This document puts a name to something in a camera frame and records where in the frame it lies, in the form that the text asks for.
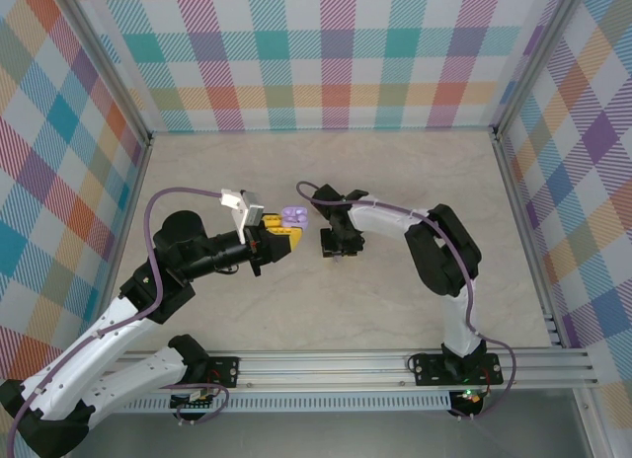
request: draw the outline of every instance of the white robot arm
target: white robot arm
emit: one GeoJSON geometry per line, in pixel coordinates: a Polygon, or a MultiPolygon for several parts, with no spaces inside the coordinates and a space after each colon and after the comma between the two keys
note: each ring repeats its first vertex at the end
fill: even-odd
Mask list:
{"type": "Polygon", "coordinates": [[[246,191],[222,191],[221,203],[232,208],[236,230],[209,238],[197,214],[178,211],[155,233],[154,254],[163,285],[157,308],[148,310],[157,288],[146,262],[120,288],[106,312],[54,362],[24,381],[10,379],[0,385],[0,403],[18,420],[18,431],[40,457],[65,455],[114,410],[158,388],[209,382],[236,385],[239,358],[208,357],[189,335],[174,337],[151,358],[104,376],[133,342],[159,328],[194,297],[194,279],[213,272],[234,273],[232,268],[243,263],[250,263],[260,275],[261,266],[295,248],[307,225],[296,216],[264,215],[256,196],[246,191]],[[148,314],[143,317],[140,312],[148,314]],[[138,319],[113,330],[136,315],[138,319]]]}
{"type": "MultiPolygon", "coordinates": [[[[362,200],[379,201],[371,195],[363,196],[362,200]]],[[[413,211],[429,216],[426,209],[413,211]]],[[[405,235],[410,227],[420,223],[419,219],[410,214],[400,214],[376,205],[354,205],[349,210],[349,218],[357,231],[383,234],[400,242],[406,242],[405,235]]],[[[463,286],[456,296],[442,295],[441,305],[444,321],[443,344],[461,357],[470,354],[481,340],[465,324],[467,288],[463,286]]],[[[475,309],[472,309],[470,321],[476,325],[475,309]]]]}
{"type": "MultiPolygon", "coordinates": [[[[462,362],[468,362],[473,355],[484,354],[485,342],[467,325],[466,282],[454,256],[447,246],[437,243],[433,228],[414,216],[415,213],[420,214],[441,227],[465,262],[473,280],[478,275],[481,252],[451,208],[440,204],[432,210],[417,209],[404,214],[384,207],[386,203],[380,203],[366,191],[355,190],[342,196],[329,185],[315,188],[317,190],[310,200],[331,226],[331,229],[321,230],[324,257],[356,256],[363,250],[362,232],[383,234],[405,241],[422,282],[441,296],[445,324],[442,345],[444,354],[455,358],[455,362],[459,362],[458,358],[463,358],[462,362]],[[356,203],[327,204],[339,201],[356,203]]],[[[472,305],[470,322],[474,325],[475,321],[472,305]]]]}

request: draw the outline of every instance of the white bracket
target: white bracket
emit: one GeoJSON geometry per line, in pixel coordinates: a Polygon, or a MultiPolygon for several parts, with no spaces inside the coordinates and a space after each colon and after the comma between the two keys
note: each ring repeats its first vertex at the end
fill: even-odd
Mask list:
{"type": "Polygon", "coordinates": [[[264,206],[259,203],[257,195],[251,191],[238,192],[222,189],[220,202],[231,208],[239,242],[246,244],[244,227],[257,226],[260,223],[264,214],[264,206]]]}

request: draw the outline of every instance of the purple object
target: purple object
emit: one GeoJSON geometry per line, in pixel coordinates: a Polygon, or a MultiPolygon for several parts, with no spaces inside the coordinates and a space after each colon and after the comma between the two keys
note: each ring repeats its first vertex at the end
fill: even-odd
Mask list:
{"type": "Polygon", "coordinates": [[[283,228],[307,228],[307,208],[303,206],[286,206],[280,215],[283,228]]]}

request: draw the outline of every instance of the plaid backdrop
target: plaid backdrop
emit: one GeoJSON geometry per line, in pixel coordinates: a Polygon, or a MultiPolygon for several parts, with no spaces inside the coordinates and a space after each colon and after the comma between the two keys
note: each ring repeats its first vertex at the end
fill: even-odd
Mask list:
{"type": "Polygon", "coordinates": [[[524,70],[526,69],[529,61],[531,60],[533,51],[537,48],[537,45],[540,43],[540,40],[544,36],[545,34],[544,30],[546,29],[546,25],[551,20],[551,17],[555,13],[559,3],[560,3],[560,0],[549,0],[549,2],[547,3],[546,8],[544,9],[544,12],[542,12],[540,19],[537,22],[537,26],[535,26],[535,30],[533,31],[533,34],[531,34],[531,38],[529,39],[528,44],[522,51],[522,55],[520,56],[520,59],[518,60],[517,65],[515,66],[515,69],[513,70],[512,79],[510,80],[509,84],[505,88],[505,91],[503,92],[503,96],[501,97],[501,100],[498,106],[496,107],[496,110],[494,111],[491,125],[493,126],[498,125],[501,115],[503,115],[503,112],[507,108],[507,104],[510,100],[510,97],[514,93],[515,85],[522,77],[524,70]]]}
{"type": "Polygon", "coordinates": [[[487,126],[540,17],[535,0],[82,2],[170,131],[487,126]]]}
{"type": "Polygon", "coordinates": [[[631,75],[632,0],[585,0],[506,138],[566,330],[592,353],[622,450],[632,445],[631,75]]]}
{"type": "Polygon", "coordinates": [[[0,0],[0,380],[91,321],[140,152],[55,2],[0,0]]]}

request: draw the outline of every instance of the beige floor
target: beige floor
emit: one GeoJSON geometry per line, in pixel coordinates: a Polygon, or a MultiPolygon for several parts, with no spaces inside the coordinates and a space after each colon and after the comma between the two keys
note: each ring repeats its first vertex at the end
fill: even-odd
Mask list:
{"type": "MultiPolygon", "coordinates": [[[[514,227],[496,160],[481,132],[298,132],[159,135],[118,275],[120,285],[146,259],[141,217],[156,191],[187,186],[260,194],[267,211],[303,204],[298,180],[340,192],[369,191],[407,207],[452,206],[483,253],[476,305],[480,330],[514,346],[547,346],[548,336],[514,227]]],[[[170,194],[152,230],[178,209],[197,211],[207,234],[233,229],[218,200],[170,194]]],[[[197,296],[134,349],[162,347],[190,333],[208,349],[437,347],[443,319],[419,280],[404,242],[365,235],[365,250],[338,263],[322,259],[324,219],[310,208],[298,249],[254,278],[194,282],[197,296]]]]}

